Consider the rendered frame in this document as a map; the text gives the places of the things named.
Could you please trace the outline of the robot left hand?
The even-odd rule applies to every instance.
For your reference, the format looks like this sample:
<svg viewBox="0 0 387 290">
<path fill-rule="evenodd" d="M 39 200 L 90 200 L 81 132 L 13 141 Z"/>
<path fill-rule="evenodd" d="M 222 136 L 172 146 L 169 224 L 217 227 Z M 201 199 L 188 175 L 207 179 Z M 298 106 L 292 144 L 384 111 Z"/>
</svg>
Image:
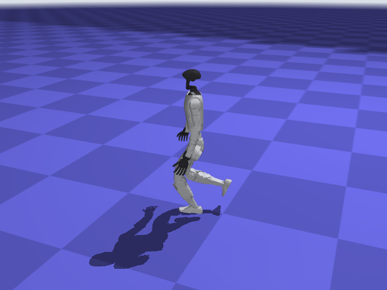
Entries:
<svg viewBox="0 0 387 290">
<path fill-rule="evenodd" d="M 176 173 L 176 175 L 179 174 L 181 168 L 182 168 L 182 170 L 181 170 L 181 172 L 180 172 L 179 175 L 182 174 L 184 168 L 185 168 L 185 170 L 184 170 L 184 173 L 183 173 L 182 175 L 184 176 L 184 174 L 186 173 L 186 169 L 187 169 L 187 167 L 188 167 L 188 160 L 190 160 L 190 158 L 191 158 L 191 157 L 188 158 L 188 157 L 185 156 L 186 152 L 187 152 L 187 151 L 185 151 L 184 154 L 183 154 L 183 159 L 180 159 L 179 162 L 177 162 L 177 163 L 175 163 L 175 164 L 173 165 L 173 167 L 175 167 L 175 166 L 178 164 L 178 167 L 176 168 L 176 170 L 174 171 L 174 173 L 175 173 L 175 172 L 179 169 L 179 167 L 180 167 L 180 169 L 179 169 L 179 171 Z"/>
</svg>

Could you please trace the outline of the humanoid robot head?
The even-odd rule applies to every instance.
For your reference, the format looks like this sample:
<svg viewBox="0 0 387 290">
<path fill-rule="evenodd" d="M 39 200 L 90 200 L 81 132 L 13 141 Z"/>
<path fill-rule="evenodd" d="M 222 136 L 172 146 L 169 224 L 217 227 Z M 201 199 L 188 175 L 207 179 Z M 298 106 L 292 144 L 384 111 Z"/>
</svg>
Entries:
<svg viewBox="0 0 387 290">
<path fill-rule="evenodd" d="M 196 79 L 201 78 L 200 72 L 196 69 L 189 69 L 182 75 L 186 79 L 186 89 L 190 89 L 190 93 L 188 93 L 188 95 L 192 95 L 191 92 L 194 92 L 195 95 L 201 95 L 196 86 L 189 85 L 190 81 L 194 82 Z"/>
</svg>

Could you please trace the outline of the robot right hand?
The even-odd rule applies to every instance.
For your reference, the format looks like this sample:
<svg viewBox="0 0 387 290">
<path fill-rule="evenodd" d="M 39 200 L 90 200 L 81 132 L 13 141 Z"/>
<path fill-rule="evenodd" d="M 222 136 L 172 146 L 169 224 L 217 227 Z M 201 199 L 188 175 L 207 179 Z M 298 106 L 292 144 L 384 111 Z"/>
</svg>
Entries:
<svg viewBox="0 0 387 290">
<path fill-rule="evenodd" d="M 181 131 L 177 134 L 177 137 L 180 135 L 178 140 L 180 140 L 180 137 L 181 137 L 181 141 L 182 141 L 183 136 L 184 136 L 184 141 L 185 141 L 185 136 L 186 136 L 186 141 L 187 141 L 187 137 L 188 137 L 189 133 L 186 133 L 185 130 L 186 130 L 186 127 L 183 129 L 183 131 Z"/>
</svg>

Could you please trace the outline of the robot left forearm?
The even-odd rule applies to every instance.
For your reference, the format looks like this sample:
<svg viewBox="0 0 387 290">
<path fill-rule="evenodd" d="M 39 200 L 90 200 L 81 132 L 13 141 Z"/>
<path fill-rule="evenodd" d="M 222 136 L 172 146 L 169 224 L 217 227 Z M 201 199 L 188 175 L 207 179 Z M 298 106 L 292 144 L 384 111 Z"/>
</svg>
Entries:
<svg viewBox="0 0 387 290">
<path fill-rule="evenodd" d="M 186 157 L 190 158 L 192 156 L 192 153 L 195 151 L 195 146 L 197 144 L 198 138 L 198 128 L 192 127 L 190 130 L 190 137 L 189 137 L 189 143 L 187 146 L 187 152 L 185 154 Z"/>
</svg>

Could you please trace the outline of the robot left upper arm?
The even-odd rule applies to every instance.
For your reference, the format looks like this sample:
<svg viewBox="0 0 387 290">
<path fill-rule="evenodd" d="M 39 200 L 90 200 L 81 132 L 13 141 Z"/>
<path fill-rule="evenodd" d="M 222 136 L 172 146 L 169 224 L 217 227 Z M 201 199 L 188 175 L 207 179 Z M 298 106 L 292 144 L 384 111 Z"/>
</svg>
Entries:
<svg viewBox="0 0 387 290">
<path fill-rule="evenodd" d="M 200 101 L 198 101 L 197 98 L 191 99 L 189 103 L 189 107 L 191 111 L 192 121 L 194 123 L 193 127 L 198 128 L 198 134 L 199 134 L 201 132 Z"/>
</svg>

